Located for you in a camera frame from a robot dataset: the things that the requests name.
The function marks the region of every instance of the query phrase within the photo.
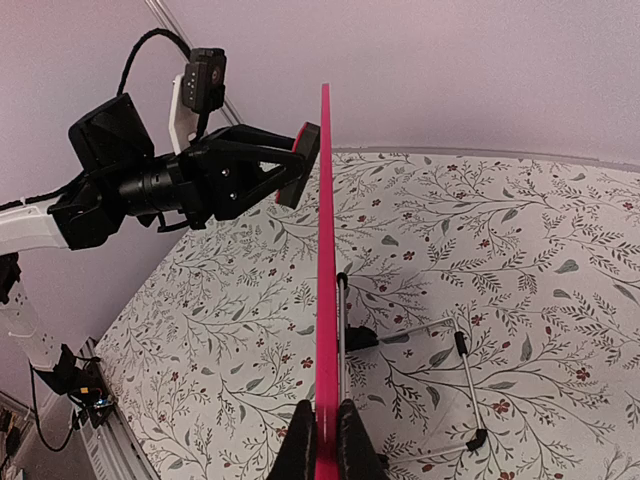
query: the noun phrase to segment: leaf pattern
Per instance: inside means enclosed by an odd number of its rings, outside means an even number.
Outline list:
[[[349,321],[384,337],[349,356],[349,394],[392,478],[640,474],[640,175],[404,153],[334,172]],[[100,341],[163,480],[265,479],[315,398],[317,205],[314,174],[296,211],[188,232]],[[452,318],[488,440],[405,462],[475,431]]]

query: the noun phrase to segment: black clamp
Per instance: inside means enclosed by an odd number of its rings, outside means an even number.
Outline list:
[[[458,350],[458,354],[460,356],[469,355],[469,351],[467,350],[467,344],[464,341],[464,333],[462,333],[461,331],[457,331],[456,333],[453,334],[453,339],[456,342],[456,349]]]
[[[349,288],[349,277],[346,273],[340,272],[336,276],[338,284],[342,282],[344,289]],[[344,332],[345,350],[347,352],[355,352],[356,350],[364,350],[365,348],[377,347],[380,344],[378,334],[367,327],[351,327],[347,322]]]
[[[487,440],[487,436],[488,436],[488,432],[486,428],[477,429],[475,438],[473,440],[469,440],[466,443],[467,449],[470,452],[475,452],[482,445],[484,445],[484,442]]]

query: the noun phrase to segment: metal stand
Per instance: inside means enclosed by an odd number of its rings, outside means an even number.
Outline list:
[[[456,350],[462,359],[462,363],[464,365],[465,375],[467,377],[467,382],[469,385],[469,393],[471,396],[471,403],[473,405],[473,412],[476,421],[476,433],[474,438],[463,445],[455,446],[452,448],[448,448],[446,450],[437,451],[430,453],[428,455],[422,455],[420,457],[412,457],[394,460],[393,463],[405,463],[416,460],[423,460],[428,458],[440,457],[443,455],[448,455],[457,452],[469,451],[473,452],[480,448],[487,439],[487,430],[484,426],[484,422],[482,421],[482,417],[480,416],[480,407],[478,406],[478,399],[476,397],[476,391],[473,384],[473,378],[471,376],[471,369],[469,368],[469,360],[468,355],[469,351],[467,349],[467,345],[464,339],[464,333],[460,330],[460,326],[458,325],[458,321],[455,318],[445,318],[440,320],[435,320],[433,322],[429,322],[418,327],[400,331],[394,333],[388,337],[378,337],[378,335],[367,327],[351,327],[347,322],[347,308],[346,308],[346,291],[348,288],[348,277],[344,272],[341,272],[337,276],[338,281],[338,331],[339,331],[339,363],[340,363],[340,401],[346,398],[346,382],[347,382],[347,362],[346,355],[350,352],[355,352],[358,350],[363,350],[365,348],[377,347],[380,342],[386,343],[390,340],[397,339],[401,336],[406,336],[414,333],[418,333],[423,330],[428,330],[430,327],[433,327],[438,324],[451,322],[453,323],[455,333],[453,334]],[[383,465],[386,465],[388,468],[389,459],[386,458],[385,455],[378,455],[380,457]]]

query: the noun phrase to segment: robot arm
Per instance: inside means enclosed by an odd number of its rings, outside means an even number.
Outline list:
[[[80,402],[94,425],[108,414],[108,389],[94,362],[78,368],[69,348],[40,322],[21,282],[18,252],[97,247],[125,216],[145,227],[158,219],[159,232],[204,229],[212,216],[235,219],[276,191],[277,203],[296,208],[318,154],[320,128],[306,123],[295,139],[247,125],[207,135],[209,114],[224,102],[225,69],[223,50],[191,51],[174,82],[172,153],[155,156],[131,98],[122,93],[70,128],[83,167],[78,178],[59,195],[0,206],[0,323],[45,383]],[[185,220],[167,226],[163,213],[170,211]]]

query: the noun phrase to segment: metal frame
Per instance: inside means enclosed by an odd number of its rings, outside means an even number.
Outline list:
[[[339,368],[340,368],[340,401],[341,402],[346,398],[346,381],[347,381],[346,345],[345,345],[345,329],[347,327],[346,317],[347,317],[346,275],[341,273],[338,275],[338,328],[339,328],[338,331],[339,331]],[[458,354],[462,358],[465,375],[467,377],[469,392],[471,396],[471,403],[473,405],[473,413],[476,421],[475,437],[463,445],[454,446],[444,450],[434,451],[433,453],[430,453],[428,455],[393,459],[389,462],[390,464],[395,465],[399,463],[408,463],[408,462],[413,462],[417,460],[425,460],[429,458],[442,457],[444,455],[450,455],[453,453],[464,452],[464,451],[472,452],[480,448],[486,440],[487,430],[482,420],[482,416],[480,415],[480,407],[478,405],[478,399],[476,396],[476,390],[473,383],[473,377],[471,375],[471,369],[469,368],[469,361],[467,358],[468,357],[467,347],[464,342],[463,332],[460,329],[460,326],[458,325],[458,321],[455,319],[455,317],[434,320],[415,328],[393,333],[386,337],[378,337],[378,340],[381,343],[386,343],[387,341],[392,340],[394,338],[405,336],[405,335],[411,335],[422,330],[426,330],[427,332],[429,332],[429,329],[431,327],[434,327],[436,325],[440,325],[443,323],[446,324],[447,322],[451,322],[453,324],[453,327],[455,330],[454,332],[455,346],[458,351]]]

